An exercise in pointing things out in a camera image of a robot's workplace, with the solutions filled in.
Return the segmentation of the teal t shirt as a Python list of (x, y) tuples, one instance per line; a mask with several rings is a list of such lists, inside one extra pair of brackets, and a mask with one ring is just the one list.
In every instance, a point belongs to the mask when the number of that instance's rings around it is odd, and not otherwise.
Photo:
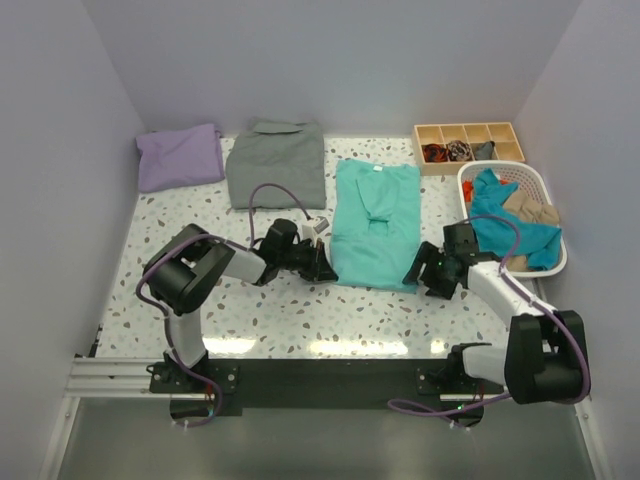
[(339, 285), (416, 292), (403, 280), (421, 244), (420, 182), (408, 164), (338, 162), (330, 257)]

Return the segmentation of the grey shirt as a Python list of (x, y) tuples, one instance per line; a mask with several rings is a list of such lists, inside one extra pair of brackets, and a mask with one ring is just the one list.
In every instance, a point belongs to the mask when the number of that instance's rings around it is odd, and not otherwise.
[(254, 118), (226, 160), (231, 206), (312, 210), (326, 207), (325, 145), (316, 122)]

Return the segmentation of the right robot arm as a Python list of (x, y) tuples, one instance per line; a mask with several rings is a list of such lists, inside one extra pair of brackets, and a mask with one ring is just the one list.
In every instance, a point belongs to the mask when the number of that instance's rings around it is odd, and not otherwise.
[(463, 287), (479, 296), (506, 324), (503, 347), (485, 342), (455, 345), (442, 367), (427, 373), (432, 385), (469, 392), (480, 380), (505, 387), (519, 404), (578, 403), (592, 381), (584, 323), (573, 310), (540, 300), (506, 268), (506, 260), (480, 249), (470, 223), (444, 229), (444, 245), (423, 242), (403, 279), (423, 284), (430, 296), (452, 299)]

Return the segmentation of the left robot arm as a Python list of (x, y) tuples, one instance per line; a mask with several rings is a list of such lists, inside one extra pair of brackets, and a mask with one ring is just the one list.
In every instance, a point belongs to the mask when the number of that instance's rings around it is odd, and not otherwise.
[(223, 277), (264, 286), (280, 271), (293, 272), (308, 283), (339, 279), (314, 229), (276, 219), (265, 236), (248, 248), (189, 224), (144, 267), (136, 286), (138, 298), (160, 310), (167, 350), (151, 365), (153, 393), (214, 393), (220, 386), (209, 361), (201, 326), (201, 307)]

